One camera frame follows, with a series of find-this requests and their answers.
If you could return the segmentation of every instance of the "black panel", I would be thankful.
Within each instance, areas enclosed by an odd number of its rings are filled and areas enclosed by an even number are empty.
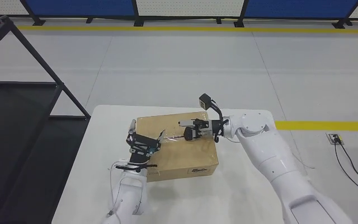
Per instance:
[[[0,223],[50,223],[89,120],[50,118],[0,211]]]
[[[60,92],[51,82],[0,83],[0,208]]]

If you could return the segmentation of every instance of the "box label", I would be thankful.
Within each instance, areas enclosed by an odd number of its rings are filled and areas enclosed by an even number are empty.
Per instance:
[[[197,173],[202,173],[202,172],[209,172],[210,169],[211,169],[210,166],[188,169],[188,174],[197,174]]]

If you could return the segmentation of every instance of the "white wall panel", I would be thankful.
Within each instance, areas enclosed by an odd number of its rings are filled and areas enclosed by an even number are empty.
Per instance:
[[[358,7],[354,10],[349,18],[358,18]]]
[[[28,15],[19,0],[0,0],[0,15]]]
[[[137,0],[140,16],[240,16],[244,0]]]

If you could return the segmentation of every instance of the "box lid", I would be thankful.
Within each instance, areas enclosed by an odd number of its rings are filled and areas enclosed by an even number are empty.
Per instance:
[[[185,129],[178,122],[195,118],[207,120],[208,114],[203,111],[138,118],[138,134],[157,138],[162,130],[166,130],[161,150],[152,156],[149,163],[157,164],[159,171],[217,165],[219,162],[213,137],[202,137],[191,142],[184,137],[178,138],[183,136]]]

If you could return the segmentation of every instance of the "white table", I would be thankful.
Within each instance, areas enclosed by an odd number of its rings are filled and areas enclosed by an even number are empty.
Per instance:
[[[199,108],[98,106],[92,115],[53,224],[101,223],[109,211],[109,171],[129,158],[125,142],[132,119],[203,111]],[[223,109],[224,115],[245,110]],[[210,119],[217,114],[208,110]],[[241,144],[221,138],[219,165],[212,176],[148,183],[148,210],[137,223],[283,223],[281,204],[270,183],[253,167]],[[114,171],[113,180],[120,171]]]

